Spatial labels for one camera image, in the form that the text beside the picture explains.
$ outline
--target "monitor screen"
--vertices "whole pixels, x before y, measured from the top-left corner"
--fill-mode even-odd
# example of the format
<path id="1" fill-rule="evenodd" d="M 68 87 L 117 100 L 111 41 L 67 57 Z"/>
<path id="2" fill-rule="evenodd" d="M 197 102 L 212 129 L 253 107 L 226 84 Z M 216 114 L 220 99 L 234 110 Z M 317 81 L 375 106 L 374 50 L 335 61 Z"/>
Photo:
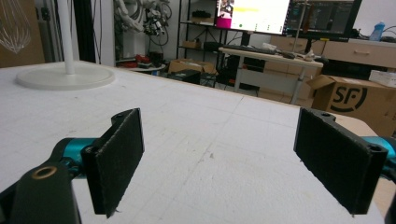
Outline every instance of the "monitor screen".
<path id="1" fill-rule="evenodd" d="M 309 0 L 299 37 L 348 41 L 360 6 L 361 0 Z M 291 3 L 288 35 L 296 36 L 303 11 L 304 0 Z"/>
<path id="2" fill-rule="evenodd" d="M 284 35 L 290 0 L 217 0 L 215 26 L 235 31 Z"/>

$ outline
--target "wall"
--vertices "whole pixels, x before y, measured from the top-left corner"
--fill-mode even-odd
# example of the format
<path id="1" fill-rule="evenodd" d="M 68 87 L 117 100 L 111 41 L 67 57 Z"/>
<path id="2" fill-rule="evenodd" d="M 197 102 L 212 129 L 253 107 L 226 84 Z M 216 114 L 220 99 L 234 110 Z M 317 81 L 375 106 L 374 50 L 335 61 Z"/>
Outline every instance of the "wall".
<path id="1" fill-rule="evenodd" d="M 361 29 L 363 35 L 370 35 L 374 26 L 384 21 L 385 28 L 396 25 L 396 1 L 395 0 L 363 0 L 356 18 L 354 28 Z M 384 35 L 396 36 L 391 32 Z"/>
<path id="2" fill-rule="evenodd" d="M 21 9 L 30 23 L 31 40 L 25 48 L 18 52 L 18 54 L 6 49 L 3 45 L 0 45 L 0 68 L 44 63 L 44 53 L 38 30 L 38 23 L 35 16 L 35 3 L 33 0 L 21 0 L 20 3 Z M 6 24 L 1 5 L 0 13 L 0 21 L 3 21 L 3 23 Z"/>

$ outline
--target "table surface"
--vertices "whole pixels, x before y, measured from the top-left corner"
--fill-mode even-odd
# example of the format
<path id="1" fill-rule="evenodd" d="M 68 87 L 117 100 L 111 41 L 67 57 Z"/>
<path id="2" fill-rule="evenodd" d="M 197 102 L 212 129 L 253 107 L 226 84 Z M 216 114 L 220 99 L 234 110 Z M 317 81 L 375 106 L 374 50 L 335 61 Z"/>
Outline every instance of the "table surface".
<path id="1" fill-rule="evenodd" d="M 146 151 L 114 217 L 96 216 L 73 180 L 83 223 L 382 223 L 377 207 L 350 215 L 293 151 L 299 107 L 111 69 L 85 91 L 37 91 L 0 69 L 0 190 L 66 137 L 99 137 L 110 117 L 140 107 Z M 373 134 L 356 119 L 337 119 Z"/>
<path id="2" fill-rule="evenodd" d="M 224 53 L 228 53 L 228 54 L 234 54 L 234 55 L 239 55 L 239 56 L 244 56 L 244 57 L 261 59 L 261 60 L 265 60 L 268 62 L 286 63 L 286 64 L 298 65 L 298 66 L 302 66 L 302 67 L 306 67 L 306 68 L 321 68 L 321 67 L 323 67 L 323 63 L 318 63 L 315 61 L 307 62 L 307 61 L 304 61 L 304 60 L 298 59 L 298 58 L 287 59 L 280 55 L 263 54 L 263 53 L 250 52 L 250 51 L 244 51 L 244 50 L 238 50 L 238 49 L 219 48 L 219 50 Z"/>

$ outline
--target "monitor stand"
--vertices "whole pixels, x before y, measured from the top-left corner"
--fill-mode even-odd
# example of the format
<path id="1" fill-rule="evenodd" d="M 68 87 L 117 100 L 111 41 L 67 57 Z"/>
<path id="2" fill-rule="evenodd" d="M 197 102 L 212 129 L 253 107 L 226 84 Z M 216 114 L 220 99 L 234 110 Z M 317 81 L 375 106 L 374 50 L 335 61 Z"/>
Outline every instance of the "monitor stand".
<path id="1" fill-rule="evenodd" d="M 312 48 L 312 38 L 308 38 L 306 40 L 306 46 L 305 46 L 304 53 L 307 54 L 309 52 L 309 50 L 311 50 L 311 48 Z"/>
<path id="2" fill-rule="evenodd" d="M 303 13 L 301 14 L 300 21 L 298 23 L 298 27 L 299 28 L 297 29 L 297 34 L 296 34 L 296 37 L 294 38 L 293 50 L 291 51 L 293 53 L 295 53 L 295 50 L 296 50 L 297 39 L 298 39 L 298 36 L 300 34 L 301 24 L 303 24 L 303 18 L 304 18 L 304 15 L 305 15 L 305 10 L 306 10 L 306 5 L 307 4 L 308 4 L 308 1 L 304 0 Z"/>
<path id="3" fill-rule="evenodd" d="M 241 46 L 248 46 L 250 42 L 250 34 L 248 32 L 242 32 Z"/>

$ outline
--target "cable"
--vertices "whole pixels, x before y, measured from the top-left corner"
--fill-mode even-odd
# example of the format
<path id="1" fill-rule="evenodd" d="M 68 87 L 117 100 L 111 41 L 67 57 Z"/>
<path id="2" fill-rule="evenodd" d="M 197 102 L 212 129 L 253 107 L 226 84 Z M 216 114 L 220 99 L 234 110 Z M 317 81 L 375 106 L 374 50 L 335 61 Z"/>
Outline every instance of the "cable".
<path id="1" fill-rule="evenodd" d="M 161 4 L 161 14 L 163 14 L 163 6 L 167 6 L 168 9 L 169 9 L 169 12 L 170 12 L 170 15 L 169 15 L 169 16 L 166 15 L 165 18 L 166 18 L 167 20 L 171 19 L 171 17 L 172 17 L 172 8 L 170 8 L 168 4 L 162 3 L 162 4 Z"/>
<path id="2" fill-rule="evenodd" d="M 160 46 L 160 47 L 165 46 L 165 45 L 169 42 L 169 34 L 168 34 L 168 30 L 166 29 L 166 26 L 164 26 L 163 29 L 165 30 L 165 35 L 166 35 L 166 41 L 165 41 L 165 43 L 163 43 L 163 44 L 161 43 L 161 39 L 160 39 L 160 43 L 156 43 L 156 42 L 151 38 L 151 35 L 148 36 L 148 37 L 149 37 L 149 40 L 152 41 L 153 44 L 155 44 L 155 45 L 157 45 L 157 46 Z"/>
<path id="3" fill-rule="evenodd" d="M 137 3 L 137 9 L 136 9 L 136 11 L 132 14 L 132 16 L 130 16 L 130 18 L 131 19 L 133 19 L 133 20 L 137 20 L 137 19 L 139 19 L 139 17 L 140 17 L 140 15 L 142 14 L 142 2 L 140 1 L 140 0 L 137 0 L 136 1 L 136 3 Z"/>
<path id="4" fill-rule="evenodd" d="M 236 39 L 242 38 L 242 36 L 236 37 L 236 35 L 237 35 L 238 33 L 239 33 L 239 32 L 236 32 L 236 33 L 235 33 L 235 35 L 233 36 L 233 38 L 227 43 L 228 45 L 231 44 L 231 42 L 235 41 Z"/>
<path id="5" fill-rule="evenodd" d="M 91 22 L 92 22 L 92 26 L 94 26 L 95 24 L 95 18 L 96 18 L 96 0 L 93 2 L 94 6 L 93 6 L 93 12 L 92 9 L 90 8 L 90 14 L 91 14 Z M 99 47 L 98 47 L 98 41 L 97 41 L 97 37 L 96 37 L 96 32 L 94 27 L 92 27 L 93 30 L 93 41 L 95 44 L 95 48 L 96 48 L 96 52 L 97 52 L 97 56 L 98 56 L 98 61 L 99 64 L 102 64 L 102 33 L 103 33 L 103 25 L 102 25 L 102 0 L 99 0 L 99 10 L 100 10 L 100 14 L 99 14 L 99 18 L 100 18 L 100 36 L 99 36 Z"/>
<path id="6" fill-rule="evenodd" d="M 388 27 L 387 29 L 385 29 L 383 32 L 387 31 L 388 29 L 395 28 L 395 27 L 396 27 L 396 26 L 390 26 L 390 27 Z"/>
<path id="7" fill-rule="evenodd" d="M 59 20 L 58 1 L 55 0 L 54 3 L 55 3 L 55 8 L 54 8 L 55 9 L 55 17 L 56 17 L 55 22 L 56 22 L 56 27 L 57 27 L 56 32 L 58 33 L 58 37 L 59 37 L 60 42 L 63 43 L 62 34 L 61 34 L 61 23 L 60 23 L 60 20 Z M 61 51 L 61 53 L 59 54 L 60 61 L 64 61 L 64 45 L 61 44 L 59 47 L 60 47 L 60 51 Z"/>
<path id="8" fill-rule="evenodd" d="M 210 36 L 212 36 L 214 41 L 217 41 L 217 39 L 212 35 L 212 32 L 210 32 L 210 30 L 208 29 L 207 32 L 210 34 Z"/>
<path id="9" fill-rule="evenodd" d="M 163 46 L 160 45 L 161 53 L 163 54 Z"/>
<path id="10" fill-rule="evenodd" d="M 396 35 L 396 32 L 394 32 L 394 31 L 384 31 L 383 33 L 385 33 L 385 32 L 391 32 Z"/>
<path id="11" fill-rule="evenodd" d="M 150 41 L 148 42 L 148 52 L 147 52 L 147 55 L 149 55 L 149 49 L 151 48 L 151 39 L 150 39 Z"/>
<path id="12" fill-rule="evenodd" d="M 73 36 L 73 1 L 70 1 L 70 35 Z"/>

